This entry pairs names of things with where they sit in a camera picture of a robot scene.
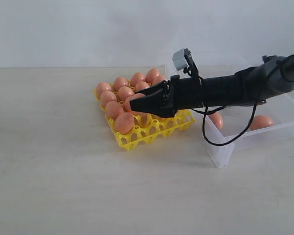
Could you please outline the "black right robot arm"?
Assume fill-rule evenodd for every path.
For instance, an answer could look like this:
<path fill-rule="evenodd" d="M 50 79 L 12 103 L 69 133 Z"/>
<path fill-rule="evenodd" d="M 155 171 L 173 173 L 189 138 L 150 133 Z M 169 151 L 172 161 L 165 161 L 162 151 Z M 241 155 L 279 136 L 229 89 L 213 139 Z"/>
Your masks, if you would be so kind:
<path fill-rule="evenodd" d="M 171 118 L 184 109 L 259 105 L 294 90 L 294 54 L 263 56 L 260 66 L 213 78 L 200 77 L 187 48 L 177 51 L 172 60 L 175 68 L 189 77 L 174 75 L 141 90 L 144 96 L 130 101 L 131 110 Z"/>

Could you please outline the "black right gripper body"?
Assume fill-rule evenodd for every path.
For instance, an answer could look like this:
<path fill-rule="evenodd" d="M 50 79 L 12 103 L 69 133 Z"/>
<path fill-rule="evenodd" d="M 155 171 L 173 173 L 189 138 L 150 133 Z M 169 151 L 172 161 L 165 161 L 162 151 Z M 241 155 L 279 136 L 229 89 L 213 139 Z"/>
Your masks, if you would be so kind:
<path fill-rule="evenodd" d="M 171 76 L 167 81 L 161 111 L 163 115 L 175 115 L 178 110 L 202 108 L 202 83 L 198 77 Z"/>

